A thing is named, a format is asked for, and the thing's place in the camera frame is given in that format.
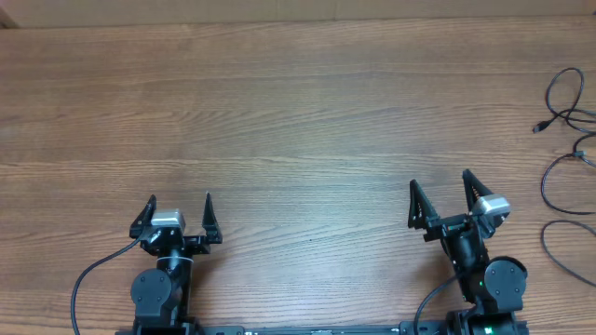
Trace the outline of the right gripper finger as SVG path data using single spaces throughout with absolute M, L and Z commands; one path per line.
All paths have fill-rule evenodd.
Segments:
M 473 209 L 480 197 L 493 194 L 469 169 L 463 171 L 462 179 L 469 211 Z
M 440 219 L 432 203 L 427 198 L 417 180 L 411 180 L 410 207 L 408 215 L 408 227 L 414 229 L 427 229 Z

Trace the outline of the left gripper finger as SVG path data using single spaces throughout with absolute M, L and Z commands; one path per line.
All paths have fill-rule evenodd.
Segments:
M 156 196 L 152 194 L 146 202 L 143 210 L 133 221 L 129 227 L 129 237 L 132 239 L 138 239 L 143 231 L 151 225 L 151 219 L 156 210 Z
M 206 193 L 201 225 L 205 231 L 205 234 L 201 237 L 202 245 L 222 244 L 223 234 L 214 213 L 212 197 L 210 193 Z

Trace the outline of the braided cable silver plug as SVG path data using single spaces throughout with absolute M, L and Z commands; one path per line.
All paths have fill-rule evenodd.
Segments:
M 552 210 L 574 216 L 595 215 L 595 134 L 580 136 L 555 151 L 540 182 Z

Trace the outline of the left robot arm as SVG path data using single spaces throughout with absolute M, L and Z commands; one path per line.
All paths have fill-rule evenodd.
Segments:
M 197 318 L 189 315 L 194 257 L 210 253 L 223 242 L 211 194 L 206 194 L 201 226 L 205 233 L 187 235 L 182 212 L 159 209 L 151 196 L 130 225 L 129 237 L 148 254 L 156 266 L 135 277 L 130 296 L 135 304 L 134 334 L 203 334 Z

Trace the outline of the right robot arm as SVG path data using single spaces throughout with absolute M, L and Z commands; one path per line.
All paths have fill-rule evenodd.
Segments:
M 511 212 L 502 194 L 487 188 L 470 170 L 462 172 L 467 212 L 441 217 L 416 180 L 409 183 L 408 226 L 425 232 L 427 242 L 440 241 L 454 275 L 428 293 L 416 310 L 412 334 L 527 334 L 527 323 L 515 313 L 523 308 L 528 271 L 509 256 L 490 258 L 484 243 Z M 443 321 L 421 323 L 426 305 L 456 282 L 471 308 L 449 312 Z

